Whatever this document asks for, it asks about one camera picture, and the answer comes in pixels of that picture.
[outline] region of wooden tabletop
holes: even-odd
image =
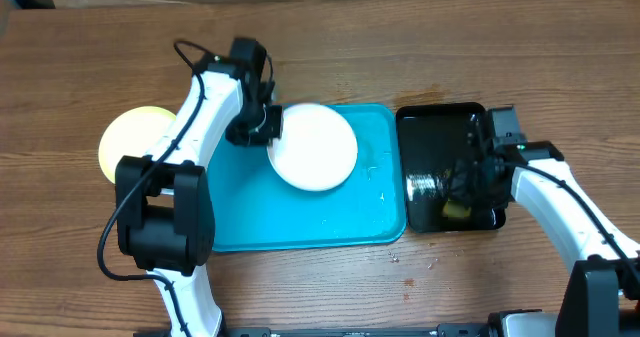
[[[171,43],[262,42],[283,102],[515,104],[586,192],[640,239],[640,0],[373,0],[12,12],[0,39],[0,334],[127,336],[166,327],[150,282],[95,260],[114,189],[102,132],[142,105],[177,111],[189,71]],[[400,262],[391,263],[388,252]],[[107,247],[107,263],[136,272]],[[568,280],[512,204],[499,232],[383,246],[212,254],[232,327],[433,326],[557,311]]]

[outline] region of blue object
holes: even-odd
[[[389,243],[407,217],[394,116],[380,104],[329,106],[349,122],[358,160],[325,192],[297,189],[275,172],[266,148],[220,141],[207,175],[216,252]]]

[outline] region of black cable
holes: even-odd
[[[212,55],[216,56],[215,54],[211,53],[206,48],[204,48],[204,47],[202,47],[200,45],[197,45],[197,44],[195,44],[193,42],[184,41],[184,40],[178,40],[178,41],[175,41],[173,43],[173,48],[176,50],[176,53],[178,53],[180,58],[182,58],[182,60],[187,64],[187,66],[189,66],[189,68],[192,71],[192,74],[195,75],[196,79],[198,80],[198,84],[200,85],[200,95],[198,97],[198,102],[196,103],[196,106],[193,109],[193,112],[191,113],[191,116],[189,116],[189,119],[187,119],[187,122],[185,123],[184,127],[182,127],[182,129],[180,130],[180,132],[178,133],[176,138],[169,145],[169,148],[167,148],[167,150],[162,154],[162,156],[160,156],[160,158],[158,158],[158,160],[156,160],[153,163],[153,165],[151,165],[151,167],[142,175],[142,177],[140,177],[138,182],[136,182],[136,184],[133,186],[131,191],[129,191],[129,193],[125,196],[125,198],[122,200],[120,205],[116,208],[116,210],[111,215],[111,218],[107,222],[107,225],[104,227],[104,230],[102,231],[102,235],[100,236],[100,242],[98,243],[97,256],[98,256],[98,266],[100,267],[100,270],[102,271],[102,273],[104,273],[105,276],[111,278],[112,280],[116,280],[116,281],[156,280],[156,281],[162,282],[165,285],[165,289],[167,291],[169,291],[169,294],[171,295],[171,301],[173,302],[173,308],[175,310],[176,317],[178,318],[178,323],[180,323],[180,330],[182,332],[184,332],[184,334],[187,337],[191,337],[191,333],[189,332],[189,329],[187,328],[187,324],[184,322],[184,318],[182,316],[182,312],[180,311],[180,305],[178,304],[178,297],[176,296],[175,288],[173,287],[173,283],[171,281],[169,281],[169,279],[165,278],[164,276],[154,275],[154,274],[126,275],[126,276],[117,275],[117,274],[111,272],[107,268],[107,266],[106,266],[106,264],[104,262],[104,247],[105,247],[105,244],[107,242],[107,237],[109,236],[109,232],[111,232],[111,229],[113,228],[113,225],[116,223],[116,220],[118,219],[118,216],[122,213],[122,210],[126,207],[127,203],[131,200],[131,197],[138,190],[140,190],[140,188],[142,188],[142,186],[147,182],[149,177],[158,168],[158,166],[160,166],[162,163],[164,163],[164,161],[166,161],[167,158],[169,158],[169,156],[171,155],[171,153],[173,153],[173,151],[178,147],[178,145],[180,144],[180,141],[182,140],[184,135],[187,133],[187,131],[189,130],[189,128],[193,124],[193,121],[196,119],[196,116],[198,115],[198,112],[200,111],[200,108],[202,107],[202,103],[206,99],[204,81],[202,80],[202,77],[200,76],[200,74],[197,71],[195,71],[195,66],[193,65],[193,63],[180,50],[180,47],[179,47],[180,45],[193,47],[193,48],[196,48],[196,49],[198,49],[200,51],[203,51],[204,53],[209,53],[209,54],[212,54]]]
[[[519,168],[525,169],[527,171],[531,171],[533,173],[536,173],[536,174],[548,179],[551,182],[554,182],[555,184],[560,186],[562,189],[567,191],[567,193],[569,193],[569,195],[571,197],[573,197],[573,199],[580,205],[580,207],[582,207],[582,209],[587,214],[589,219],[591,219],[591,222],[594,224],[594,226],[596,227],[598,232],[600,232],[600,234],[602,235],[604,240],[607,242],[607,244],[609,246],[611,246],[611,249],[613,249],[613,251],[618,255],[618,257],[620,258],[622,263],[629,270],[629,273],[631,274],[631,276],[634,277],[636,283],[640,284],[640,277],[638,276],[638,272],[636,271],[635,267],[633,266],[633,264],[631,263],[631,261],[629,260],[627,255],[624,253],[624,251],[622,251],[622,248],[620,248],[618,243],[616,243],[613,235],[610,234],[609,232],[607,232],[607,230],[602,225],[602,222],[600,222],[600,220],[598,219],[596,214],[593,212],[593,210],[591,210],[591,208],[589,207],[587,202],[585,202],[585,200],[578,194],[578,192],[574,191],[571,187],[569,187],[567,182],[565,182],[564,180],[560,180],[556,176],[554,176],[554,175],[552,175],[550,173],[547,173],[547,172],[545,172],[545,171],[543,171],[541,169],[538,169],[538,168],[535,168],[535,167],[531,167],[531,166],[529,166],[527,164],[523,164],[523,163],[501,162],[501,163],[498,163],[498,165],[514,167],[514,168],[518,168],[519,167]]]

